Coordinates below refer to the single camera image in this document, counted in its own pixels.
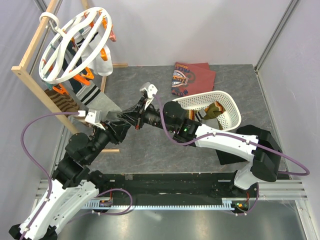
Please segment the olive striped sock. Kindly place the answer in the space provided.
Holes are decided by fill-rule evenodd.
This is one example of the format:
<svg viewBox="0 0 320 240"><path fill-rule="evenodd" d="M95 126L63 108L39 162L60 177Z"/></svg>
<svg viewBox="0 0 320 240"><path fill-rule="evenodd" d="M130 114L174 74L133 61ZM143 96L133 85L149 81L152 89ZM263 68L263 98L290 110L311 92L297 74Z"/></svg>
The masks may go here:
<svg viewBox="0 0 320 240"><path fill-rule="evenodd" d="M195 120L195 115L196 115L197 111L196 110L192 110L192 109L189 109L186 111L186 117L190 120Z"/></svg>
<svg viewBox="0 0 320 240"><path fill-rule="evenodd" d="M223 114L225 108L218 102L211 103L207 108L204 109L206 115L204 120L216 119L219 115Z"/></svg>

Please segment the brown striped sock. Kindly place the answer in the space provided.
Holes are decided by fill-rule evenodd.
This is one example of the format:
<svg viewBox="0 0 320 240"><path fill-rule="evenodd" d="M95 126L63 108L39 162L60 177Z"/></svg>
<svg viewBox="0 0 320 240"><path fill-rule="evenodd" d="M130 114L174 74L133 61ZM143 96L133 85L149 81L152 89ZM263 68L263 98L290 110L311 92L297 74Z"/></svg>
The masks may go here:
<svg viewBox="0 0 320 240"><path fill-rule="evenodd" d="M49 89L46 89L44 92L61 112L77 112L80 109L78 103L69 95L60 94Z"/></svg>

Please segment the grey sock black stripes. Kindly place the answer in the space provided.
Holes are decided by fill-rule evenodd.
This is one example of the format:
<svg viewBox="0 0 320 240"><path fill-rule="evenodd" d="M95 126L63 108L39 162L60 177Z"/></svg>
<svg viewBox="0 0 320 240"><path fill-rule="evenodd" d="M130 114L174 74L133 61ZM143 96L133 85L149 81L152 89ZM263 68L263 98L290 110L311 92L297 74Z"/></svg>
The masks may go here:
<svg viewBox="0 0 320 240"><path fill-rule="evenodd" d="M205 110L201 109L194 114L194 120L211 128L223 130L223 127L217 118L205 119L206 116L207 113Z"/></svg>

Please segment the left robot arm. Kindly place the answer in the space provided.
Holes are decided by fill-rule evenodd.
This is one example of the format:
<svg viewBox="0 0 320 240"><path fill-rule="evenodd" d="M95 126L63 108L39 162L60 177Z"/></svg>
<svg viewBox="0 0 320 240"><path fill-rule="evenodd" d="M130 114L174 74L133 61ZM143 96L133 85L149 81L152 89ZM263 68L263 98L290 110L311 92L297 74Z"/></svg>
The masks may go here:
<svg viewBox="0 0 320 240"><path fill-rule="evenodd" d="M86 203L113 192L106 176L98 170L91 172L88 166L107 144L121 143L129 128L129 123L112 121L95 126L92 137L72 135L39 204L24 222L13 225L9 234L15 240L56 240Z"/></svg>

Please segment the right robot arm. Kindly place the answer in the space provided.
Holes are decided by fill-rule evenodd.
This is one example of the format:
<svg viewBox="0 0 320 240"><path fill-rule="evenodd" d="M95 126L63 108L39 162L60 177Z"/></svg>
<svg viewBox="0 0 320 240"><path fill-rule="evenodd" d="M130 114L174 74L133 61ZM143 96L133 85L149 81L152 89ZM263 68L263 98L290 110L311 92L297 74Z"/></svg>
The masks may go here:
<svg viewBox="0 0 320 240"><path fill-rule="evenodd" d="M175 144L214 149L225 153L229 160L244 160L247 164L236 170L229 184L229 191L235 197L242 196L256 183L277 180L281 150L268 131L260 130L258 135L230 133L191 120L186 113L176 101L155 109L141 98L118 116L137 130L144 124L161 128Z"/></svg>

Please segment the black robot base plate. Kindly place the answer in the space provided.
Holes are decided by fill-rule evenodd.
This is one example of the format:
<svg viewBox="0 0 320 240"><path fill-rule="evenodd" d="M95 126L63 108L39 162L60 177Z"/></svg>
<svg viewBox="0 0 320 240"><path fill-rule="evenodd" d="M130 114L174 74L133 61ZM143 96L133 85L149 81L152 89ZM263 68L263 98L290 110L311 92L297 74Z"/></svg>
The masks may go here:
<svg viewBox="0 0 320 240"><path fill-rule="evenodd" d="M234 173L105 174L99 187L115 205L134 206L220 205L222 199L254 199L257 185L242 190L233 185Z"/></svg>

